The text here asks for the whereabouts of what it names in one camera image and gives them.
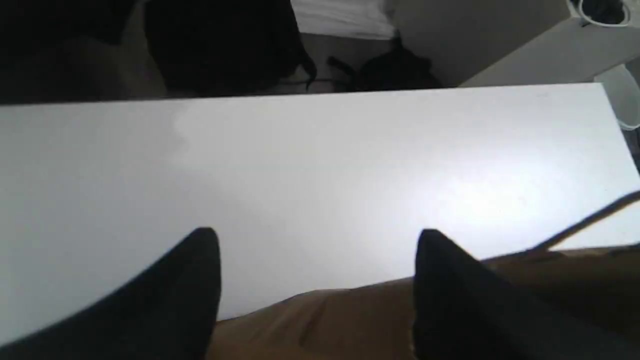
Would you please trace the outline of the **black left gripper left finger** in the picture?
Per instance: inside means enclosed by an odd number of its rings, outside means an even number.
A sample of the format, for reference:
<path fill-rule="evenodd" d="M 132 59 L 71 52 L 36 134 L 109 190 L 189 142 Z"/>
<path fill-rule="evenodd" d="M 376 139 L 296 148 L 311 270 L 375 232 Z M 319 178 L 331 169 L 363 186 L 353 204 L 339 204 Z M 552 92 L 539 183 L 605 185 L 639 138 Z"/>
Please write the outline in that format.
<path fill-rule="evenodd" d="M 196 228 L 96 303 L 1 347 L 3 360 L 204 360 L 222 293 L 217 233 Z"/>

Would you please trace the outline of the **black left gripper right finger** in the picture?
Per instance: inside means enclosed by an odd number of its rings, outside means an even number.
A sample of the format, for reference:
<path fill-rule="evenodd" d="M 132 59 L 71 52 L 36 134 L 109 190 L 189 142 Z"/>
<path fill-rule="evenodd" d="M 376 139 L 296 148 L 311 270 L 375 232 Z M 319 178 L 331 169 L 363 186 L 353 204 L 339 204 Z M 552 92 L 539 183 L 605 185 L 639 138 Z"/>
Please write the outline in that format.
<path fill-rule="evenodd" d="M 637 360 L 638 347 L 510 284 L 442 232 L 418 238 L 418 360 Z"/>

